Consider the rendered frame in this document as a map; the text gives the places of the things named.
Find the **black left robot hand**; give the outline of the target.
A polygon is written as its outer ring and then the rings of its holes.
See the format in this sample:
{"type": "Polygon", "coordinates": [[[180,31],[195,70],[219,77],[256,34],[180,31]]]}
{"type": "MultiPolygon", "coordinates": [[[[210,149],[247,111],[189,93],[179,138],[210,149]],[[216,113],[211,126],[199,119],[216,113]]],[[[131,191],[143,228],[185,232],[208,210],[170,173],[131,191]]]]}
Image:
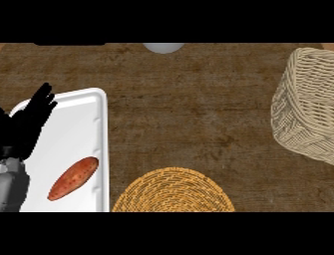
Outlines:
{"type": "Polygon", "coordinates": [[[0,108],[0,162],[9,157],[20,160],[29,157],[56,104],[52,86],[44,83],[25,109],[13,116],[0,108]]]}

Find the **pale wicker basket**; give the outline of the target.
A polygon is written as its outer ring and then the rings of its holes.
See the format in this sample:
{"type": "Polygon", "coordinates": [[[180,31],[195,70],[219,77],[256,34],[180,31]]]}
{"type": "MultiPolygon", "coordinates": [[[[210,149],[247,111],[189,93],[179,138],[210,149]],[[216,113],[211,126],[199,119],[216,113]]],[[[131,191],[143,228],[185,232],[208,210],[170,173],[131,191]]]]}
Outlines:
{"type": "Polygon", "coordinates": [[[334,52],[298,48],[270,101],[275,141],[334,165],[334,52]]]}

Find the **round woven yellow placemat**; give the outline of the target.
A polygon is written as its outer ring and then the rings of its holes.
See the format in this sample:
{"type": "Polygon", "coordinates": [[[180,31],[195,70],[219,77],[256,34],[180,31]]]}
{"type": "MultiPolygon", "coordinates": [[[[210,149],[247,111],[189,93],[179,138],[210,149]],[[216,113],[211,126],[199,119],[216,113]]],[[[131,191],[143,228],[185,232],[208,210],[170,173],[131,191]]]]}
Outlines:
{"type": "Polygon", "coordinates": [[[114,212],[233,212],[227,195],[198,171],[155,169],[139,177],[115,202],[114,212]]]}

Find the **white rectangular tray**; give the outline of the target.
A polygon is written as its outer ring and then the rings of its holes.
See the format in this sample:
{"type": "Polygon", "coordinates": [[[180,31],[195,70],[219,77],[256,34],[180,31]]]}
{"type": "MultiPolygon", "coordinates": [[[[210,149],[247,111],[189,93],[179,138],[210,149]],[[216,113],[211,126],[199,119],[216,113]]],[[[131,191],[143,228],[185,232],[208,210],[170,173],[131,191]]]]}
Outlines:
{"type": "Polygon", "coordinates": [[[109,211],[108,100],[102,89],[87,88],[54,95],[54,106],[41,127],[25,171],[29,175],[20,212],[109,211]],[[86,183],[62,198],[47,199],[52,186],[83,158],[99,166],[86,183]]]}

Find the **orange-brown sweet potato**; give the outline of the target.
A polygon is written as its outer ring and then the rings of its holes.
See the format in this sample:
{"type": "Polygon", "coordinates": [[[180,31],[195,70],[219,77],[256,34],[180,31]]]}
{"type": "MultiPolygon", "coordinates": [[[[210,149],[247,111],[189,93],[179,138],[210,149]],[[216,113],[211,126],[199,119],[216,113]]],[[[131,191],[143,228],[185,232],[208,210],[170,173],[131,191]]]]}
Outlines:
{"type": "Polygon", "coordinates": [[[54,181],[47,199],[54,201],[75,191],[90,179],[97,167],[99,160],[93,156],[78,160],[54,181]]]}

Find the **white rounded object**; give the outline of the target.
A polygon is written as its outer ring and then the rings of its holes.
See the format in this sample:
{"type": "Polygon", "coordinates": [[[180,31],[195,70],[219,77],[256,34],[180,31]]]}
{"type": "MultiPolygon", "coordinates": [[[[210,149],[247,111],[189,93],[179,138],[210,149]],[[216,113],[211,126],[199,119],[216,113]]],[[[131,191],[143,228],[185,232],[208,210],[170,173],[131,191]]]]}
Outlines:
{"type": "Polygon", "coordinates": [[[180,49],[183,43],[143,43],[143,46],[156,54],[168,54],[180,49]]]}

